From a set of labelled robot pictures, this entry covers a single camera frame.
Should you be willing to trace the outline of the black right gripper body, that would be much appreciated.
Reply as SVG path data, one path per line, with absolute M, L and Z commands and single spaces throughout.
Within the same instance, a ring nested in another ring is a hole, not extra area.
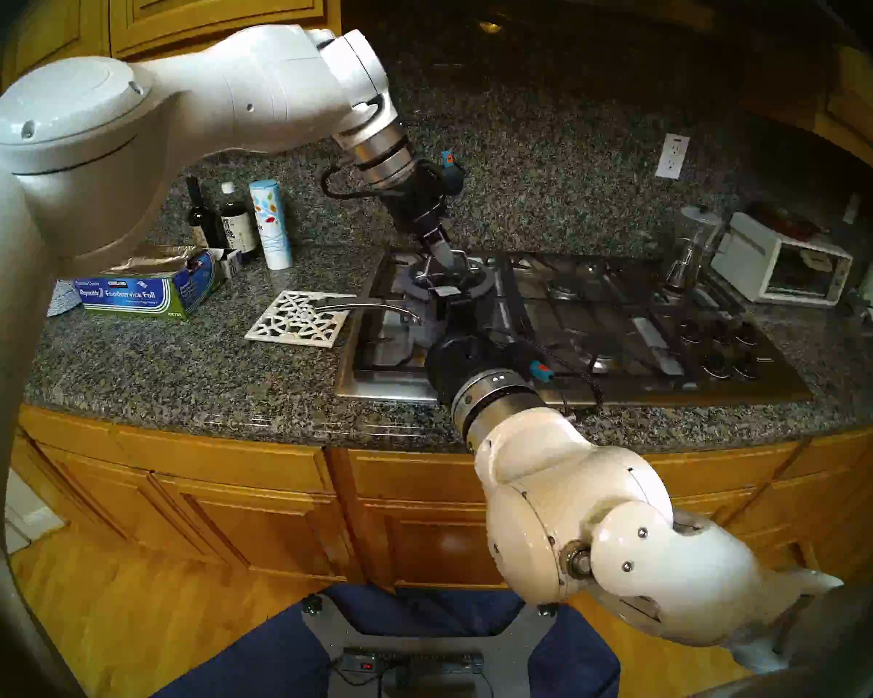
M 529 367 L 534 359 L 536 352 L 525 337 L 503 330 L 487 330 L 446 335 L 429 349 L 424 369 L 441 406 L 453 408 L 460 403 L 483 408 L 502 397 L 521 394 L 529 394 L 536 400 L 536 392 L 529 385 Z M 469 403 L 464 397 L 457 398 L 467 384 L 485 372 L 490 377 L 503 372 L 503 380 L 489 379 L 491 386 L 482 389 L 486 396 L 477 394 Z

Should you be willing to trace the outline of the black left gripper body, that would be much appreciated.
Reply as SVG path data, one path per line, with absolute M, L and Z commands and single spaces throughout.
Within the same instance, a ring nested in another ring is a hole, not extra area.
M 463 191 L 466 177 L 459 165 L 414 165 L 406 180 L 384 191 L 395 231 L 420 242 L 448 242 L 442 222 L 447 198 Z

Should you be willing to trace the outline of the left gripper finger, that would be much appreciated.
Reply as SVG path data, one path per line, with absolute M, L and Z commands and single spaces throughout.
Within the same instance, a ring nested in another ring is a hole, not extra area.
M 437 226 L 420 238 L 426 251 L 447 271 L 456 271 L 455 256 L 443 226 Z

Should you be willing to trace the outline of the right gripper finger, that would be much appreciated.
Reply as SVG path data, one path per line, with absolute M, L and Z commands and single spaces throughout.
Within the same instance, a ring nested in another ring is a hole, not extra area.
M 433 336 L 476 335 L 481 327 L 481 297 L 458 286 L 429 289 L 429 331 Z

